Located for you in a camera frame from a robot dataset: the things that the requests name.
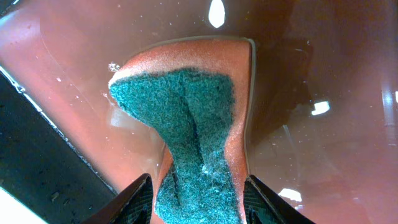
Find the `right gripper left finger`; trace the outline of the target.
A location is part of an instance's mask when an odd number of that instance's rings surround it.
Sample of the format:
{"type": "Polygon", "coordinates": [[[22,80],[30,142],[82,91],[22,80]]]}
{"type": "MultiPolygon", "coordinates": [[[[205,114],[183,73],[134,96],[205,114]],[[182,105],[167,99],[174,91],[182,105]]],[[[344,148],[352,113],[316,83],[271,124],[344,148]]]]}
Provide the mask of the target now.
{"type": "Polygon", "coordinates": [[[145,173],[83,224],[149,224],[152,201],[152,179],[145,173]]]}

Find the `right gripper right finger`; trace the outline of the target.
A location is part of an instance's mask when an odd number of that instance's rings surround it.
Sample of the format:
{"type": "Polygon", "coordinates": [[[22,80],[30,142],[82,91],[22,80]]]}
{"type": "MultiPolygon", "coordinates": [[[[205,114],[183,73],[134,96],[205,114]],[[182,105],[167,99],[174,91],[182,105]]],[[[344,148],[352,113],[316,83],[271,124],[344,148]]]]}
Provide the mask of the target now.
{"type": "Polygon", "coordinates": [[[314,224],[255,175],[247,176],[243,193],[247,224],[314,224]]]}

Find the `orange sponge with dark scourer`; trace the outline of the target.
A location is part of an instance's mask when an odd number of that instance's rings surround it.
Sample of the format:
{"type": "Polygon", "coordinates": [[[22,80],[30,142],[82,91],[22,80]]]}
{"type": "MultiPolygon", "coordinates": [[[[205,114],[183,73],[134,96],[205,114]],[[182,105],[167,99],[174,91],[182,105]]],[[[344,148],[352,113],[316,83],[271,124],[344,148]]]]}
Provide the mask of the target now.
{"type": "Polygon", "coordinates": [[[244,223],[254,42],[192,37],[133,56],[108,83],[129,116],[169,149],[155,214],[165,223],[244,223]]]}

